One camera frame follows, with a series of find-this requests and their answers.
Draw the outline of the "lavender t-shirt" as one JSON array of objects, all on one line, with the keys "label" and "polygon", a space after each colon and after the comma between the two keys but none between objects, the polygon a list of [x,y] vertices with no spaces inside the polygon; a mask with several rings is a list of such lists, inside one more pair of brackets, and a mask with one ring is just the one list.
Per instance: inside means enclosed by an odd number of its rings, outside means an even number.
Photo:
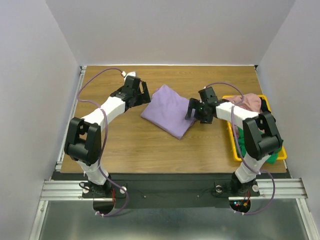
[{"label": "lavender t-shirt", "polygon": [[186,119],[188,107],[187,98],[164,84],[155,91],[140,116],[180,140],[196,121],[193,111]]}]

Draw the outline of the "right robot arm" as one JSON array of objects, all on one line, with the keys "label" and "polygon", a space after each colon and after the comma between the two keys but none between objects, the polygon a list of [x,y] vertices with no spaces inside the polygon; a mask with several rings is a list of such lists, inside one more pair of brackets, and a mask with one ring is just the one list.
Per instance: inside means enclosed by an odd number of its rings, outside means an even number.
[{"label": "right robot arm", "polygon": [[241,108],[244,101],[242,94],[236,103],[223,98],[218,99],[212,85],[207,85],[199,92],[199,99],[190,98],[185,118],[194,117],[202,124],[211,124],[213,119],[230,122],[232,130],[243,131],[246,154],[231,176],[230,191],[234,195],[247,192],[261,174],[261,167],[268,158],[283,147],[275,118],[269,111],[255,112]]}]

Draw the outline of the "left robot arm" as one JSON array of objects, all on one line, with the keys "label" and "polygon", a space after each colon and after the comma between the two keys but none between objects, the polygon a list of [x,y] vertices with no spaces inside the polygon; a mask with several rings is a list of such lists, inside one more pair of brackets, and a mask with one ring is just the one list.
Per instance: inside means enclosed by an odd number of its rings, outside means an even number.
[{"label": "left robot arm", "polygon": [[81,118],[73,117],[68,125],[64,153],[82,168],[88,183],[80,187],[86,192],[93,192],[100,197],[111,193],[110,175],[101,166],[101,157],[106,145],[108,124],[132,107],[151,102],[147,83],[135,75],[127,74],[124,84],[110,94],[99,105],[91,100],[96,109]]}]

